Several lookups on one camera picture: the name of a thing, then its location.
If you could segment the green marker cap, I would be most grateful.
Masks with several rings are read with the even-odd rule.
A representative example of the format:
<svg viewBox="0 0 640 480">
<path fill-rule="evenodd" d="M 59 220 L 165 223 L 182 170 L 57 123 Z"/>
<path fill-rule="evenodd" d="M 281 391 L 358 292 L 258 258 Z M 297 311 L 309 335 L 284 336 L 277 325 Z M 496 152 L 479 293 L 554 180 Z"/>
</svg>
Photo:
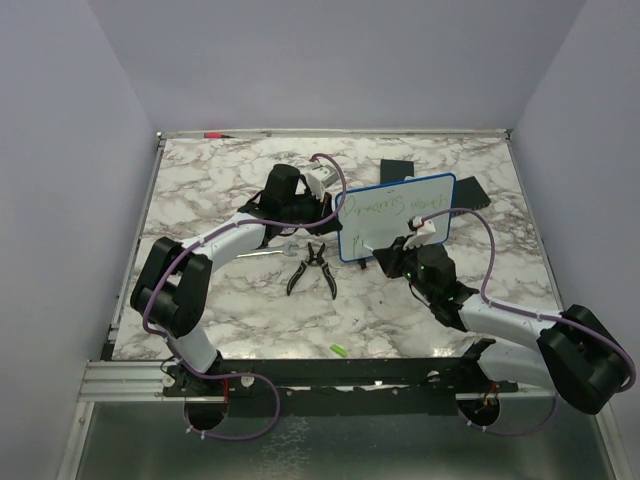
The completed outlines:
<svg viewBox="0 0 640 480">
<path fill-rule="evenodd" d="M 330 350 L 343 358 L 346 358 L 348 356 L 347 351 L 337 344 L 331 345 Z"/>
</svg>

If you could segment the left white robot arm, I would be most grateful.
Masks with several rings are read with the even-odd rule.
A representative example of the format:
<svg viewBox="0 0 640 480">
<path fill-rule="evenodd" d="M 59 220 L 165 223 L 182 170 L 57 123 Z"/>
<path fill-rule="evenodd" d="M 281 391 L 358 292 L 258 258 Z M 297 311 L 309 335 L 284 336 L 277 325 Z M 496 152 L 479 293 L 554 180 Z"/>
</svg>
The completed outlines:
<svg viewBox="0 0 640 480">
<path fill-rule="evenodd" d="M 264 188 L 221 226 L 182 241 L 161 237 L 152 245 L 130 305 L 142 316 L 144 330 L 161 337 L 187 366 L 186 382 L 195 392 L 210 394 L 221 380 L 221 353 L 200 325 L 211 275 L 288 230 L 313 236 L 340 231 L 328 192 L 336 183 L 346 186 L 336 165 L 320 164 L 302 173 L 277 164 Z"/>
</svg>

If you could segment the blue framed whiteboard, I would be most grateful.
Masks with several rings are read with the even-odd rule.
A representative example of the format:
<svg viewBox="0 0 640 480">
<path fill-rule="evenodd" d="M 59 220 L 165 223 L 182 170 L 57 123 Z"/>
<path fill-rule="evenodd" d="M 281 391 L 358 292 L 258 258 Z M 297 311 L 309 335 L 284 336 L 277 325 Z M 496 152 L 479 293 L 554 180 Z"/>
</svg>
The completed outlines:
<svg viewBox="0 0 640 480">
<path fill-rule="evenodd" d="M 335 206 L 343 226 L 338 232 L 340 260 L 370 257 L 372 252 L 362 242 L 374 249 L 389 247 L 397 237 L 411 233 L 408 222 L 416 216 L 432 217 L 436 233 L 428 243 L 446 241 L 455 187 L 455 175 L 442 173 L 337 194 Z"/>
</svg>

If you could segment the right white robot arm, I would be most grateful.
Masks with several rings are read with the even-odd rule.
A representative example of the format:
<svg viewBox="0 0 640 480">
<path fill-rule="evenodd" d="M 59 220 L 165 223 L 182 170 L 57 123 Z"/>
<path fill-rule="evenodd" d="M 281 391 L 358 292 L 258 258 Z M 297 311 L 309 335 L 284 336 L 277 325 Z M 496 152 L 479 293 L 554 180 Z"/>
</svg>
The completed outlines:
<svg viewBox="0 0 640 480">
<path fill-rule="evenodd" d="M 488 334 L 495 343 L 459 367 L 461 383 L 481 391 L 493 381 L 554 390 L 566 403 L 596 414 L 632 387 L 632 360 L 586 307 L 561 312 L 528 310 L 489 299 L 464 285 L 441 245 L 404 248 L 404 238 L 373 252 L 384 274 L 403 278 L 443 326 Z"/>
</svg>

